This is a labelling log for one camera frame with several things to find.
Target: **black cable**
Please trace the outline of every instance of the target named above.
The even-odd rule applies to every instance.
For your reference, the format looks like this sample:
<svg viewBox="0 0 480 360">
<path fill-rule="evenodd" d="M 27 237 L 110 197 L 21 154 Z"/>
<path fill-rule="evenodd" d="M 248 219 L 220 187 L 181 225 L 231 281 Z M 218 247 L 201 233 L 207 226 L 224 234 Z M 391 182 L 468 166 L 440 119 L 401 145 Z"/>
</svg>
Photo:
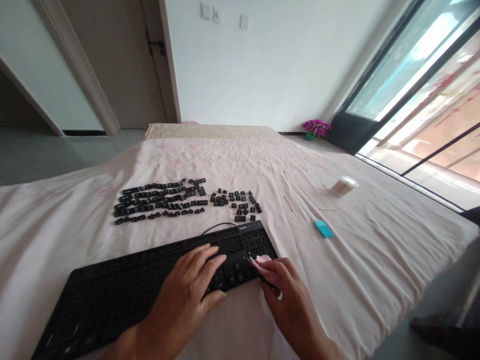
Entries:
<svg viewBox="0 0 480 360">
<path fill-rule="evenodd" d="M 221 222 L 221 223 L 219 223 L 219 224 L 217 224 L 217 225 L 214 225 L 214 226 L 212 226 L 211 228 L 205 230 L 204 232 L 202 232 L 202 234 L 201 234 L 200 236 L 205 235 L 205 233 L 206 233 L 207 231 L 212 230 L 213 228 L 216 228 L 217 226 L 226 225 L 226 224 L 233 225 L 233 226 L 235 226 L 235 227 L 237 226 L 237 225 L 234 224 L 233 222 Z"/>
</svg>

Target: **sliding glass door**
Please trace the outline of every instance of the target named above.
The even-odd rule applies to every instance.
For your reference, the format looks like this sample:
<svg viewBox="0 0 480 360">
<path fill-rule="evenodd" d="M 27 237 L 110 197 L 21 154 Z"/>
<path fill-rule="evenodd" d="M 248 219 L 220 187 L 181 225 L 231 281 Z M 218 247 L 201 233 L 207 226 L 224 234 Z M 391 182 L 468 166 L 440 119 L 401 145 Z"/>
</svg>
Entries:
<svg viewBox="0 0 480 360">
<path fill-rule="evenodd" d="M 447 201 L 480 205 L 480 1 L 412 4 L 328 141 Z"/>
</svg>

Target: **gray floor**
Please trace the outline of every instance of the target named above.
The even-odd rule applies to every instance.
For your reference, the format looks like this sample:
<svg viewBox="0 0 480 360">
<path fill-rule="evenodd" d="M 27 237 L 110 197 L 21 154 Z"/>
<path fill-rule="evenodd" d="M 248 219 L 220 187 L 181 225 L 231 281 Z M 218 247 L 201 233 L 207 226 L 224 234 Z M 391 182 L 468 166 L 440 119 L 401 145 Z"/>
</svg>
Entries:
<svg viewBox="0 0 480 360">
<path fill-rule="evenodd" d="M 143 141 L 145 130 L 115 137 L 57 137 L 49 129 L 0 127 L 0 186 L 48 179 L 109 161 Z"/>
<path fill-rule="evenodd" d="M 104 163 L 144 139 L 144 130 L 122 130 L 115 137 L 55 137 L 44 129 L 0 127 L 0 186 L 48 179 Z M 342 153 L 323 140 L 289 140 L 315 151 Z M 423 299 L 377 349 L 372 360 L 453 359 L 422 342 L 409 329 L 415 317 L 425 317 L 454 307 L 462 301 L 478 270 L 480 241 L 426 290 Z"/>
</svg>

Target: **round container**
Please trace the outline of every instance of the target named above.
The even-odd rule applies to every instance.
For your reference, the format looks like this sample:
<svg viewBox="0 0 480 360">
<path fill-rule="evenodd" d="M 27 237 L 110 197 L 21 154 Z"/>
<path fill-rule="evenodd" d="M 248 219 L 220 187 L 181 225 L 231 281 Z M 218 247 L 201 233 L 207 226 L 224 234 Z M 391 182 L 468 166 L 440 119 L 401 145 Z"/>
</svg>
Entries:
<svg viewBox="0 0 480 360">
<path fill-rule="evenodd" d="M 330 190 L 337 196 L 343 197 L 358 187 L 359 183 L 355 179 L 348 176 L 342 176 Z"/>
</svg>

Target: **light switch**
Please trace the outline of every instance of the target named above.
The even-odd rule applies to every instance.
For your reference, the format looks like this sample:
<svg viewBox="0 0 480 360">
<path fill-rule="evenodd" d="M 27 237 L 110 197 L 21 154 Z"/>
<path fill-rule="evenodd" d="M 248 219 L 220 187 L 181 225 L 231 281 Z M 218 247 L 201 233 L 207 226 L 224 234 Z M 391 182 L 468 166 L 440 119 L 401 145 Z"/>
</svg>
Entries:
<svg viewBox="0 0 480 360">
<path fill-rule="evenodd" d="M 201 5 L 201 18 L 204 20 L 212 21 L 212 5 L 205 4 L 203 2 Z"/>
<path fill-rule="evenodd" d="M 249 23 L 250 23 L 250 19 L 248 16 L 245 16 L 245 15 L 240 16 L 240 29 L 248 30 Z"/>
<path fill-rule="evenodd" d="M 213 8 L 213 22 L 217 24 L 222 24 L 222 19 L 224 17 L 224 12 L 218 7 Z"/>
</svg>

